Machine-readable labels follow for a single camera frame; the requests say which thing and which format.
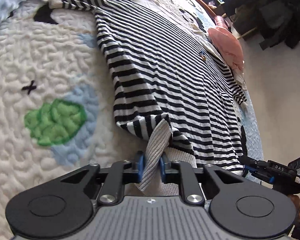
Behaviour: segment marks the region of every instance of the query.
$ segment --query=pink cloth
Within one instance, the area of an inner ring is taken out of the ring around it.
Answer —
[[[228,30],[216,26],[208,29],[212,44],[217,47],[221,56],[230,68],[243,71],[243,52],[240,42]]]

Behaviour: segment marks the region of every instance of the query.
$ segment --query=hanging clothes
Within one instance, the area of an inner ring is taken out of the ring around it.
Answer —
[[[172,132],[170,146],[194,155],[198,167],[213,163],[242,173],[233,98],[239,104],[246,98],[219,58],[131,0],[47,1],[51,8],[94,14],[97,43],[113,78],[119,127],[149,140],[165,120]]]

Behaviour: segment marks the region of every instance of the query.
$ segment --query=screw head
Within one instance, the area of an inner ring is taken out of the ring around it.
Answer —
[[[202,197],[197,194],[192,194],[187,197],[187,200],[191,203],[198,203],[202,201]]]
[[[115,197],[112,195],[102,195],[99,200],[103,203],[112,203],[115,201]]]
[[[153,203],[155,203],[155,199],[149,198],[149,199],[147,200],[147,202],[148,202],[149,204],[153,204]]]

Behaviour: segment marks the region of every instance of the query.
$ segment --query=black cross mark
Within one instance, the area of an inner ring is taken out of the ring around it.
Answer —
[[[30,86],[23,87],[21,90],[28,90],[28,95],[30,95],[31,90],[35,90],[37,86],[34,86],[34,80],[31,81]]]

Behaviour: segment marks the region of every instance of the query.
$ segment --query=grey ribbed fabric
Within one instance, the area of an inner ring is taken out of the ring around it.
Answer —
[[[164,151],[167,154],[168,159],[171,161],[180,160],[190,163],[193,168],[197,167],[195,157],[193,155],[189,155],[186,152],[171,147],[167,147]],[[163,184],[161,182],[159,166],[157,166],[155,174],[147,188],[143,191],[143,194],[146,196],[175,196],[179,195],[179,187],[174,183]]]
[[[170,125],[164,119],[154,128],[146,148],[146,166],[139,189],[144,191],[154,177],[159,159],[172,135]]]

